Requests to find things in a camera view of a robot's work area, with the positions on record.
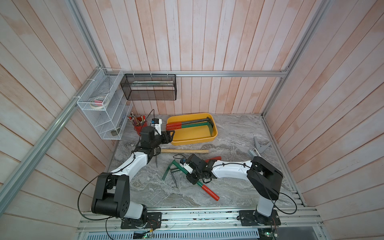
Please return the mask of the yellow plastic storage box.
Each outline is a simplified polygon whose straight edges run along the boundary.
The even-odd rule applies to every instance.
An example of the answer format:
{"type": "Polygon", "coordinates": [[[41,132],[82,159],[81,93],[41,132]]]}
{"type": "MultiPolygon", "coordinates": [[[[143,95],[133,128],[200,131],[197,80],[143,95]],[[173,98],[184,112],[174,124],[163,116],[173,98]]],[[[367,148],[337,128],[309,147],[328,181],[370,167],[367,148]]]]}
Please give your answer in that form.
{"type": "Polygon", "coordinates": [[[189,115],[169,117],[167,120],[167,124],[205,119],[206,117],[211,118],[214,123],[212,136],[210,135],[210,131],[207,126],[178,129],[178,130],[175,130],[175,135],[172,141],[172,145],[182,146],[182,145],[192,145],[192,144],[211,142],[215,140],[215,138],[218,136],[218,129],[216,127],[216,123],[214,121],[213,116],[209,113],[199,113],[199,114],[189,114],[189,115]]]}

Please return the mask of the green hoe red grip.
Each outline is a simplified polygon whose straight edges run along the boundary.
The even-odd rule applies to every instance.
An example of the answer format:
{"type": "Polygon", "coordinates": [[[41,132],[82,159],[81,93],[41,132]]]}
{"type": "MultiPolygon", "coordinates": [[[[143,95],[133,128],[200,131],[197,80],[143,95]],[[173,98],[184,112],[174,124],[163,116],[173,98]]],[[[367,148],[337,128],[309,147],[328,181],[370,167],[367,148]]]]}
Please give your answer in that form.
{"type": "Polygon", "coordinates": [[[213,125],[209,122],[201,122],[201,123],[192,123],[192,124],[185,124],[185,125],[182,125],[182,124],[179,124],[179,125],[175,125],[175,126],[166,126],[166,130],[167,131],[174,131],[174,130],[178,130],[178,129],[185,129],[185,128],[193,128],[193,127],[203,127],[203,126],[207,126],[209,131],[210,131],[210,135],[212,136],[213,134],[213,125]]]}
{"type": "MultiPolygon", "coordinates": [[[[172,161],[169,166],[167,167],[163,177],[162,177],[162,180],[164,181],[168,175],[169,172],[172,172],[172,171],[181,171],[182,173],[184,173],[187,177],[191,177],[191,173],[189,173],[188,170],[186,170],[183,166],[181,166],[179,163],[177,163],[176,161],[172,161]]],[[[202,188],[206,193],[208,193],[214,200],[218,201],[220,199],[220,197],[218,195],[216,195],[211,189],[209,189],[206,185],[204,185],[201,181],[199,180],[193,180],[192,183],[194,185],[198,185],[200,188],[202,188]]]]}

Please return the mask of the grey speckled hoe red grip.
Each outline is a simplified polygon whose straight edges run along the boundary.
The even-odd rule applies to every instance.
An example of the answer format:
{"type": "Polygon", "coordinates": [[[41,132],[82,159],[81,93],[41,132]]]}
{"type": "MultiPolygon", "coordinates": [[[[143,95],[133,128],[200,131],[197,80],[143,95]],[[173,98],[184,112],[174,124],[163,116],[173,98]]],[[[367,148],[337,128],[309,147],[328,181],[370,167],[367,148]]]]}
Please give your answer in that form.
{"type": "Polygon", "coordinates": [[[205,119],[199,119],[199,120],[170,123],[170,124],[167,124],[166,126],[175,126],[175,125],[179,125],[179,124],[185,125],[185,124],[201,123],[201,122],[209,122],[214,126],[213,120],[209,117],[206,117],[205,119]]]}

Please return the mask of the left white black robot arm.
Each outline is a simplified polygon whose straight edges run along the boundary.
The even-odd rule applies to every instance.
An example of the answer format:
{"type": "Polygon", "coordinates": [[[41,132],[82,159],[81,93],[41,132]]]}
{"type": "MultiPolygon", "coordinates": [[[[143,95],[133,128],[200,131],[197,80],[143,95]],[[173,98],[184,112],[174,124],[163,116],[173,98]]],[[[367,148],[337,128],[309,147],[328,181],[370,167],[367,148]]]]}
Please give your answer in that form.
{"type": "Polygon", "coordinates": [[[161,126],[144,127],[131,156],[112,172],[97,175],[91,212],[104,215],[105,221],[119,218],[133,221],[137,226],[148,221],[147,207],[131,201],[130,180],[144,168],[150,160],[161,153],[160,145],[173,141],[175,131],[161,131],[161,126]]]}

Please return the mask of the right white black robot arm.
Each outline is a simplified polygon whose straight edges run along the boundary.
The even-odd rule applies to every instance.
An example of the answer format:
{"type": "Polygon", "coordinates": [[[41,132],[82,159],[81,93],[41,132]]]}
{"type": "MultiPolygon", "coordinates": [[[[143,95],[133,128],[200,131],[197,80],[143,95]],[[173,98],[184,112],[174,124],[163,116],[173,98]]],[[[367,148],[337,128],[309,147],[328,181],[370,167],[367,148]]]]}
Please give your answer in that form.
{"type": "Polygon", "coordinates": [[[283,173],[262,157],[245,162],[225,162],[221,158],[202,160],[192,154],[180,160],[180,166],[187,171],[187,179],[195,185],[199,180],[234,178],[249,181],[260,198],[256,211],[258,215],[270,217],[279,199],[283,173]]]}

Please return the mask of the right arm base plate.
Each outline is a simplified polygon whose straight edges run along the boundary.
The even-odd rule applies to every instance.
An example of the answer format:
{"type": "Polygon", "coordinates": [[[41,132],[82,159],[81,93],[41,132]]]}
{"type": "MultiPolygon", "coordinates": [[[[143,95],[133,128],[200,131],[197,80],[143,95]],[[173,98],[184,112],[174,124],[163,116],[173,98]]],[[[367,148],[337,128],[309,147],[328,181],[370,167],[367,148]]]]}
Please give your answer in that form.
{"type": "Polygon", "coordinates": [[[239,211],[237,220],[241,222],[243,227],[249,226],[280,226],[280,217],[276,210],[272,211],[270,217],[259,214],[257,211],[239,211]]]}

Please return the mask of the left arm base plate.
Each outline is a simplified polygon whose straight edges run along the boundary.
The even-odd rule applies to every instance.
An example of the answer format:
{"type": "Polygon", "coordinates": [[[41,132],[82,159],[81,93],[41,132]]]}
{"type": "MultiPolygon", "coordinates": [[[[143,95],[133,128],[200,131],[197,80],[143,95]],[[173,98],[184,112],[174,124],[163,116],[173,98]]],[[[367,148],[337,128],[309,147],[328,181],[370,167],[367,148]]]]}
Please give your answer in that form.
{"type": "Polygon", "coordinates": [[[144,212],[139,219],[123,218],[121,229],[159,229],[162,224],[162,213],[161,212],[144,212]]]}

